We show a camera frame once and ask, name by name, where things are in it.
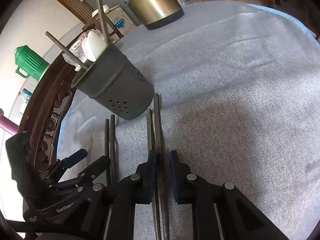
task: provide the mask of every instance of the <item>green lid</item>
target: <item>green lid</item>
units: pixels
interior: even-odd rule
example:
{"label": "green lid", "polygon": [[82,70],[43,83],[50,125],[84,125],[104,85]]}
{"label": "green lid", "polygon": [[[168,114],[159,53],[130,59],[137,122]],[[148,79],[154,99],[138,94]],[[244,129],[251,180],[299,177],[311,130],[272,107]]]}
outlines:
{"label": "green lid", "polygon": [[28,50],[30,50],[30,48],[27,45],[24,45],[21,47],[17,47],[16,50],[14,51],[14,62],[19,67],[22,66],[22,64],[28,54]]}

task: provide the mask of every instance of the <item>green thermos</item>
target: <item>green thermos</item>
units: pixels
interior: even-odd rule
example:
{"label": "green thermos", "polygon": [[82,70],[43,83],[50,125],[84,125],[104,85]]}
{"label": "green thermos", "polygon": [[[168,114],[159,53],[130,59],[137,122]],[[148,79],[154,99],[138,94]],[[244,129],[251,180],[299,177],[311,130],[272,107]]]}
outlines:
{"label": "green thermos", "polygon": [[[17,74],[23,78],[32,76],[37,81],[40,80],[49,65],[48,62],[36,54],[36,52],[30,49],[27,45],[16,48],[14,52],[14,61],[16,65],[18,65],[16,70]],[[22,74],[20,69],[27,72],[28,75]]]}

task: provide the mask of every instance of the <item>black metal rod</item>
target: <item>black metal rod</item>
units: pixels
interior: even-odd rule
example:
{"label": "black metal rod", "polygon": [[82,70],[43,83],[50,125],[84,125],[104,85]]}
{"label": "black metal rod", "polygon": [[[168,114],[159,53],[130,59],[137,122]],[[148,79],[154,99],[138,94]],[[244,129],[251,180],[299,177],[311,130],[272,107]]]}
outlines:
{"label": "black metal rod", "polygon": [[[104,127],[104,155],[109,157],[109,119],[106,119]],[[111,185],[110,167],[106,169],[107,186]]]}
{"label": "black metal rod", "polygon": [[[152,111],[147,109],[147,133],[148,133],[148,154],[153,150],[153,138],[152,138]],[[161,228],[160,228],[160,211],[159,211],[159,195],[158,195],[158,183],[155,182],[154,192],[152,197],[152,214],[153,223],[155,226],[156,240],[161,240]]]}
{"label": "black metal rod", "polygon": [[158,154],[158,189],[160,196],[161,214],[162,214],[162,227],[164,240],[170,239],[169,234],[169,210],[168,198],[165,188],[165,174],[164,174],[164,156],[162,153],[161,143],[161,119],[160,119],[160,104],[159,95],[154,93],[154,114],[155,114],[155,137],[156,137],[156,152]]}
{"label": "black metal rod", "polygon": [[72,58],[76,63],[80,65],[85,70],[88,70],[88,67],[81,61],[79,58],[74,55],[67,47],[65,47],[57,38],[55,38],[51,33],[45,32],[45,35],[53,41],[62,51],[67,54],[70,58]]}
{"label": "black metal rod", "polygon": [[96,1],[98,6],[98,13],[100,18],[103,39],[105,43],[108,45],[110,43],[110,36],[109,36],[108,26],[106,22],[106,15],[104,13],[103,6],[102,6],[102,0],[96,0]]}
{"label": "black metal rod", "polygon": [[111,160],[111,179],[112,184],[118,182],[116,171],[116,128],[115,128],[115,115],[112,114],[110,118],[110,160]]}

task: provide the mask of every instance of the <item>pink cup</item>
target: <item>pink cup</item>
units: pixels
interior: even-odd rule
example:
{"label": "pink cup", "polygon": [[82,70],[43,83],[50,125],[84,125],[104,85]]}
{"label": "pink cup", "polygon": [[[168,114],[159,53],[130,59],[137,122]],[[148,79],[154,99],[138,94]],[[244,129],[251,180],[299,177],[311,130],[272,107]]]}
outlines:
{"label": "pink cup", "polygon": [[0,109],[0,128],[10,133],[11,135],[15,135],[18,132],[19,126],[6,118],[2,109]]}

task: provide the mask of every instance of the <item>screw head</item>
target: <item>screw head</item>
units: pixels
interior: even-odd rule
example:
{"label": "screw head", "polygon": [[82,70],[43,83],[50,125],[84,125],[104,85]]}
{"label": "screw head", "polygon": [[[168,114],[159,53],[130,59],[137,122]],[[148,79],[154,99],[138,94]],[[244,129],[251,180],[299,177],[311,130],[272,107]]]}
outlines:
{"label": "screw head", "polygon": [[103,189],[103,185],[101,183],[97,183],[97,184],[94,184],[92,188],[94,191],[99,191]]}
{"label": "screw head", "polygon": [[231,182],[227,182],[226,184],[224,184],[224,187],[226,189],[233,189],[235,187],[235,185],[233,185]]}
{"label": "screw head", "polygon": [[187,175],[188,180],[195,180],[196,178],[197,178],[197,176],[195,174],[188,174]]}
{"label": "screw head", "polygon": [[138,179],[140,179],[140,175],[139,174],[132,174],[131,176],[130,176],[130,179],[132,179],[132,180],[138,180]]}

